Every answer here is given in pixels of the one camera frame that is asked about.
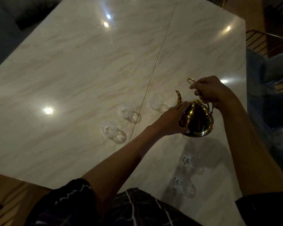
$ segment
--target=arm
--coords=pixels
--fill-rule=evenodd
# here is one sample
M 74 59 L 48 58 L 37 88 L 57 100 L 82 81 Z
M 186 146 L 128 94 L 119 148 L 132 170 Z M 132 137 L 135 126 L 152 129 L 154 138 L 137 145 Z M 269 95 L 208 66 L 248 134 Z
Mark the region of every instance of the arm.
M 283 172 L 261 143 L 236 95 L 216 76 L 202 78 L 190 88 L 222 114 L 242 194 L 283 191 Z
M 189 132 L 178 124 L 189 105 L 188 102 L 182 102 L 170 108 L 134 140 L 83 175 L 82 178 L 90 183 L 94 191 L 99 213 L 105 210 L 143 156 L 160 138 Z

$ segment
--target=white marble tabletop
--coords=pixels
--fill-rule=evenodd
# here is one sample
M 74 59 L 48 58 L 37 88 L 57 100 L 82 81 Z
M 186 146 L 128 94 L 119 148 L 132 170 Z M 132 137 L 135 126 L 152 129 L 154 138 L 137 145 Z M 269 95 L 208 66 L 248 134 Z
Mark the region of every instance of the white marble tabletop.
M 212 3 L 64 0 L 0 66 L 0 174 L 60 187 L 154 122 L 155 93 L 166 105 L 177 89 L 193 100 L 187 78 L 209 75 L 227 81 L 246 108 L 245 23 Z M 125 101 L 140 112 L 137 124 L 120 117 Z M 242 224 L 222 117 L 213 117 L 206 137 L 158 141 L 121 191 L 139 187 L 204 225 Z M 102 134 L 108 120 L 124 143 Z M 181 164 L 189 152 L 202 156 L 202 175 Z M 174 193 L 174 175 L 191 178 L 195 198 Z

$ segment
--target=gold teapot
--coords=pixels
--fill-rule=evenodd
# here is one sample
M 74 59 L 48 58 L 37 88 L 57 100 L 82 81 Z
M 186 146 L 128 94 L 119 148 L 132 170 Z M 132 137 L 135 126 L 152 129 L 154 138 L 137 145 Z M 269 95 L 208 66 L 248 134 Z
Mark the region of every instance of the gold teapot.
M 182 102 L 181 94 L 178 90 L 177 93 L 177 102 L 179 104 Z M 182 117 L 179 120 L 179 126 L 186 127 L 190 130 L 189 133 L 183 133 L 188 137 L 203 137 L 209 134 L 213 130 L 214 119 L 212 113 L 214 111 L 214 107 L 212 106 L 212 111 L 210 112 L 210 106 L 207 104 L 207 107 L 201 100 L 196 99 L 191 102 L 191 105 L 184 111 Z

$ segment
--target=hand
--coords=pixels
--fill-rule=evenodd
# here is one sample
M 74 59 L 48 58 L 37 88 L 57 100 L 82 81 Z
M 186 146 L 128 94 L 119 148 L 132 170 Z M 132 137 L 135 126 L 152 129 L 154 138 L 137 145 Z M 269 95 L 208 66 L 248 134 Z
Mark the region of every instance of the hand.
M 204 104 L 212 102 L 217 109 L 227 103 L 239 101 L 233 91 L 220 82 L 216 76 L 201 78 L 197 82 L 192 83 L 190 89 L 196 89 L 194 94 L 199 96 Z
M 159 130 L 162 136 L 169 136 L 176 133 L 189 133 L 189 129 L 180 127 L 178 121 L 183 112 L 191 105 L 189 102 L 181 102 L 178 105 L 165 111 L 152 126 Z

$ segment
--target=forearm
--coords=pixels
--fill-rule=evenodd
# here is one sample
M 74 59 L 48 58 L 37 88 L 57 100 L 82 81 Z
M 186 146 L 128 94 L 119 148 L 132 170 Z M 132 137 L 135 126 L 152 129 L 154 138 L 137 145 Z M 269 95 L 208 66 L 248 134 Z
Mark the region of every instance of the forearm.
M 99 212 L 109 205 L 143 156 L 161 137 L 159 130 L 148 126 L 134 140 L 83 175 L 94 191 Z
M 221 108 L 242 194 L 283 191 L 283 172 L 261 143 L 241 103 L 237 100 Z

